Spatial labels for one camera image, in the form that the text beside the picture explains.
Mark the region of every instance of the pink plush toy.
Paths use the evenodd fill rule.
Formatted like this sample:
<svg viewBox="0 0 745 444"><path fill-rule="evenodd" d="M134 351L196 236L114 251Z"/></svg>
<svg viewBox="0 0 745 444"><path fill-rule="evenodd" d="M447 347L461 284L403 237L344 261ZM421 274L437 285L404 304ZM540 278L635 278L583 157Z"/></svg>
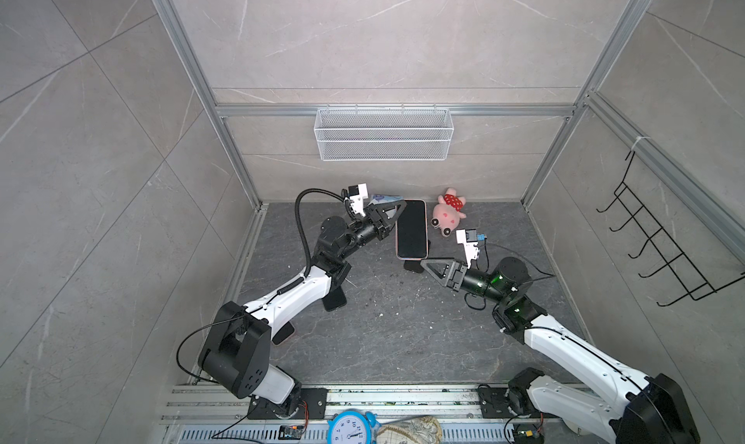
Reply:
<svg viewBox="0 0 745 444"><path fill-rule="evenodd" d="M448 188L445 195L437 197L438 205L432 211L432 226L440 228L442 235L450 235L461 223L461 218L466 214L461 213L461 208L466 204L465 197L456 197L454 188Z"/></svg>

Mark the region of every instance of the slotted metal plate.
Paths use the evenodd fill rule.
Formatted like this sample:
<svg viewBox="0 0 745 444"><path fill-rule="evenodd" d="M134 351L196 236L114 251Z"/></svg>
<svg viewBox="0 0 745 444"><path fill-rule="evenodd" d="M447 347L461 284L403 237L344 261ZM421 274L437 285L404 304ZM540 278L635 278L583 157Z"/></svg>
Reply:
<svg viewBox="0 0 745 444"><path fill-rule="evenodd" d="M279 427L281 425L302 424L295 421L272 423L237 425L219 437L223 439L210 439L215 433L224 429L224 425L186 425L181 431L177 444L223 444L225 438L255 439L264 444L326 444L326 435L329 432L329 423L311 423L308 431L300 441L279 439ZM508 424L507 431L509 441L504 436L504 424L500 422L450 422L441 423L442 444L469 444L477 442L512 442L513 425Z"/></svg>
<svg viewBox="0 0 745 444"><path fill-rule="evenodd" d="M445 160L453 134L444 108L326 108L314 125L321 160Z"/></svg>

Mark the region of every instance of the wall tile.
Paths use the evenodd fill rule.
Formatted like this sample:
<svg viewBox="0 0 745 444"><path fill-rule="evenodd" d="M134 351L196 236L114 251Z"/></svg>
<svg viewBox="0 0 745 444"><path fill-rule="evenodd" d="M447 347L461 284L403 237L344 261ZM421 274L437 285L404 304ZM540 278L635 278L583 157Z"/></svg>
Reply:
<svg viewBox="0 0 745 444"><path fill-rule="evenodd" d="M92 52L160 153L202 110L163 23L153 17Z"/></svg>
<svg viewBox="0 0 745 444"><path fill-rule="evenodd" d="M150 0L54 0L88 49L155 13Z"/></svg>
<svg viewBox="0 0 745 444"><path fill-rule="evenodd" d="M745 55L745 0L654 0L650 12Z"/></svg>
<svg viewBox="0 0 745 444"><path fill-rule="evenodd" d="M633 223L617 233L608 230L608 226L616 228L628 218L628 213L619 204L614 204L604 214L595 211L595 208L602 209L610 203L612 191L627 168L628 163L624 161L627 152L628 147L598 118L588 116L573 133L556 162L555 171L607 249L724 442L737 442L740 423L743 422L740 410L745 408L745 401L740 393L733 393L733 388L745 392L742 385L745 384L745 375L740 369L745 349L738 341L743 334L740 314L729 307L745 302L745 293L741 290L745 282L697 302L684 299L669 307L657 305L657 302L670 302L684 295L680 283L667 269L649 279L640 278L639 273L648 274L660 268L661 259L651 245L640 259L628 257L629 253L638 253L645 237ZM633 160L627 183L715 287L739 276L742 264L641 160ZM622 198L626 201L630 194L624 194ZM638 206L634 204L630 208L636 211ZM650 226L647 232L652 233L657 228ZM668 247L674 248L663 234L658 235L654 242L663 252ZM678 250L668 253L667 258L673 258L677 253ZM702 282L693 267L683 260L674 266L690 289ZM709 291L700 289L696 296ZM716 377L710 374L712 368L719 373Z"/></svg>
<svg viewBox="0 0 745 444"><path fill-rule="evenodd" d="M561 116L454 116L449 154L545 153ZM312 116L228 118L243 154L316 154Z"/></svg>
<svg viewBox="0 0 745 444"><path fill-rule="evenodd" d="M667 354L667 345L660 341L650 325L638 297L629 290L615 268L615 261L553 172L535 197L530 213L594 344L630 366L651 375L664 373L678 382L696 421L701 442L722 442L676 363Z"/></svg>
<svg viewBox="0 0 745 444"><path fill-rule="evenodd" d="M0 359L163 160L90 56L0 104Z"/></svg>
<svg viewBox="0 0 745 444"><path fill-rule="evenodd" d="M304 188L341 190L363 182L371 193L407 198L433 199L454 187L469 200L517 200L542 157L485 154L452 155L444 161L324 162L315 154L244 155L244 161L263 200L294 200Z"/></svg>
<svg viewBox="0 0 745 444"><path fill-rule="evenodd" d="M160 396L186 381L186 374L176 365L176 348L184 336L213 320L232 263L227 248L208 226L127 377L98 442L147 442L156 424ZM196 335L184 344L180 353L184 365L191 365L199 355L204 336Z"/></svg>
<svg viewBox="0 0 745 444"><path fill-rule="evenodd" d="M238 248L243 242L243 234L246 232L246 227L251 221L253 213L253 208L248 201L248 197L246 197L241 181L234 174L230 178L228 187L225 189L218 208L210 220L215 231L233 256L237 255Z"/></svg>
<svg viewBox="0 0 745 444"><path fill-rule="evenodd" d="M450 88L580 86L627 0L173 1L213 86Z"/></svg>
<svg viewBox="0 0 745 444"><path fill-rule="evenodd" d="M211 218L233 169L206 113L199 115L165 160L204 216Z"/></svg>
<svg viewBox="0 0 745 444"><path fill-rule="evenodd" d="M0 0L0 101L86 52L51 0Z"/></svg>
<svg viewBox="0 0 745 444"><path fill-rule="evenodd" d="M206 226L163 162L0 368L2 440L95 441Z"/></svg>
<svg viewBox="0 0 745 444"><path fill-rule="evenodd" d="M580 87L492 89L212 89L218 103L568 103Z"/></svg>
<svg viewBox="0 0 745 444"><path fill-rule="evenodd" d="M745 58L646 15L601 92L745 219Z"/></svg>

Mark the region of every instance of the black metal hook rack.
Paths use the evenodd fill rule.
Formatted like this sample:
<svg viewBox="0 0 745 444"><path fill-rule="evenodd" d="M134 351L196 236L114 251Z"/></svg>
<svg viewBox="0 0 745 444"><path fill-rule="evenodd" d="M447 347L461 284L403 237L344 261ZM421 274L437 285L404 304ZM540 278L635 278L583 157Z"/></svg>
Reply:
<svg viewBox="0 0 745 444"><path fill-rule="evenodd" d="M649 210L649 209L647 208L647 206L646 206L646 205L644 205L644 203L643 203L643 202L642 202L641 200L639 200L639 197L638 197L638 196L637 196L637 195L636 195L636 194L634 193L634 191L633 191L633 190L632 190L632 189L631 189L631 188L630 188L630 187L628 186L628 184L626 184L626 177L627 177L627 175L628 175L628 173L629 173L629 168L631 167L631 162L632 162L632 161L634 160L634 157L635 157L635 156L636 156L636 152L632 150L632 151L629 151L629 154L628 154L628 155L626 155L626 158L624 159L624 161L628 161L628 162L629 162L629 164L628 164L628 165L626 166L626 171L624 172L624 178L623 178L623 179L621 179L621 181L620 181L620 184L619 184L619 186L618 186L618 187L616 187L616 188L615 188L615 190L613 191L613 195L615 196L615 198L613 199L613 201L612 201L612 202L610 202L610 204L609 204L609 205L608 205L607 207L605 207L605 209L602 209L602 210L600 210L600 209L597 209L597 208L596 208L596 210L597 210L597 211L598 211L599 213L605 213L606 211L608 211L608 209L610 209L610 207L611 207L611 206L612 206L612 205L613 205L613 204L614 204L615 202L619 202L619 203L620 203L620 204L621 204L621 205L622 205L622 206L624 207L624 209L626 209L626 211L628 212L628 214L629 214L629 218L628 218L628 219L627 219L627 220L626 220L626 221L625 221L625 222L624 222L624 223L623 223L623 224L622 224L622 225L621 225L621 226L620 226L620 227L619 227L618 229L613 229L612 227L609 227L608 229L610 229L610 231L612 231L612 232L614 232L614 233L617 233L617 232L619 232L620 230L622 230L622 229L623 229L623 228L624 228L624 227L625 227L626 225L628 225L628 223L629 223L629 222L633 221L633 222L634 222L634 223L635 223L635 224L636 224L636 225L638 226L638 228L639 228L639 229L641 230L641 232L642 232L642 233L644 233L644 235L645 235L645 236L647 237L647 238L645 239L645 243L644 243L644 244L643 244L643 245L641 246L641 249L639 250L639 252L638 252L638 253L637 253L637 254L636 254L635 256L634 256L634 255L632 255L631 253L628 253L628 256L629 256L630 258L632 258L632 259L637 259L637 258L638 258L639 256L641 256L641 254L642 254L642 253L643 253L643 252L645 251L645 248L647 248L647 244L652 244L652 247L654 247L655 251L656 251L656 252L657 252L657 253L659 254L660 258L662 258L662 261L664 261L664 262L665 262L665 264L664 264L663 266L661 266L660 268L657 268L657 270L655 270L654 272L652 272L652 273L650 273L650 274L647 274L646 276L645 276L645 275L642 275L641 273L639 273L639 274L638 274L638 275L639 275L639 277L642 277L642 278L648 278L648 277L652 277L652 276L654 276L655 274L657 274L657 273L659 273L660 271L662 271L663 269L665 269L665 268L669 268L669 269L670 269L670 271L672 271L672 273L673 273L673 275L675 276L675 278L676 278L676 279L678 280L678 282L680 282L680 285L681 285L681 286L683 287L683 289L685 290L685 294L684 294L684 295L682 295L682 296L680 296L680 297L678 297L678 298L676 298L675 300L673 300L673 301L671 301L671 302L668 302L668 303L660 303L660 302L657 302L657 305L658 305L658 306L661 306L661 307L667 307L667 306L671 306L671 305L673 305L673 304L674 304L675 302L678 302L679 300L682 300L682 299L684 299L684 298L686 298L686 297L690 297L690 298L691 298L692 300L701 300L701 299L703 299L704 297L708 297L708 296L710 296L710 295L712 295L712 294L715 294L715 293L717 293L717 292L718 292L719 290L722 290L722 289L724 289L725 287L731 286L732 284L736 283L737 281L745 280L745 271L744 271L744 272L740 273L740 277L739 277L739 278L737 278L737 279L735 279L735 280L732 280L732 281L730 281L730 282L727 282L727 283L726 283L725 285L722 285L722 286L721 286L721 287L719 287L719 288L715 288L715 287L713 287L712 283L711 283L711 282L709 282L709 280L708 280L708 279L706 279L706 276L704 276L704 275L703 275L703 274L701 273L701 271L700 271L700 270L698 269L698 267L697 267L697 266L696 266L696 265L695 265L695 264L694 264L694 263L693 263L693 262L691 261L691 259L690 259L690 258L688 258L688 255L686 255L686 253L685 253L685 252L683 251L683 249L682 249L682 248L680 248L680 246L679 246L679 245L678 245L678 243L677 243L677 242L675 241L675 239L673 238L673 236L672 236L672 235L670 235L670 234L669 234L669 233L667 232L666 228L665 228L664 226L662 226L662 225L661 225L661 224L659 223L659 221L657 220L657 217L656 217L656 216L655 216L654 214L652 214L652 212L651 212L651 211L650 211L650 210ZM625 204L625 203L624 203L623 199L621 199L621 197L620 197L620 196L621 196L621 194L623 194L624 192L628 192L628 193L630 193L630 194L631 194L631 196L632 196L632 197L634 197L634 198L636 199L636 201L638 201L638 203L639 203L639 208L638 208L638 209L637 209L636 211L632 212L632 211L631 211L631 210L629 209L629 207L627 206L627 204ZM657 225L657 230L655 230L655 231L654 231L653 233L647 233L647 230L645 230L645 229L644 229L644 227L643 227L643 226L641 225L641 223L639 223L639 221L638 221L638 220L637 220L637 218L636 218L636 216L637 216L637 215L639 214L639 212L640 212L640 211L642 211L642 210L646 211L646 212L647 212L647 214L648 214L648 215L649 215L649 216L650 216L650 217L651 217L651 218L652 218L652 219L654 220L655 224ZM654 238L654 237L655 237L655 236L656 236L657 234L660 234L660 233L664 233L664 234L665 234L665 235L667 236L667 238L668 238L668 239L670 239L670 242L672 242L672 243L673 243L673 245L675 246L675 249L677 249L677 255L675 255L675 256L674 256L674 257L673 257L672 259L670 259L670 260L667 260L667 259L665 258L665 256L664 256L664 255L662 254L662 252L661 252L661 251L659 250L659 248L657 247L657 244L655 244L655 242L654 242L654 240L653 240L653 238ZM674 263L674 262L675 262L676 260L678 260L678 259L684 259L684 261L688 262L688 263L689 263L689 264L690 264L690 265L691 265L691 266L692 266L692 267L694 268L694 270L695 270L695 271L696 271L696 272L698 273L698 275L699 275L699 276L701 277L701 279L703 280L703 283L702 283L701 285L698 285L698 286L697 286L696 288L694 288L694 289L689 289L689 288L688 288L688 287L686 286L686 284L685 284L685 283L683 282L683 280L681 280L681 278L680 278L680 275L679 275L679 274L678 274L678 273L677 273L677 272L675 271L675 268L673 268L673 266L672 266L672 264L673 264L673 263Z"/></svg>

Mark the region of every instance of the black phone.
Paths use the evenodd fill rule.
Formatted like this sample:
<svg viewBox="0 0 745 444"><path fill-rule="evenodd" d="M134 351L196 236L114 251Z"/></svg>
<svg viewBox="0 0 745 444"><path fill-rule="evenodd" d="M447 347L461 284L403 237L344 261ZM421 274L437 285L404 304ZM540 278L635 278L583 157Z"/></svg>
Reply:
<svg viewBox="0 0 745 444"><path fill-rule="evenodd" d="M427 258L427 204L406 200L406 208L396 221L396 256L401 260Z"/></svg>

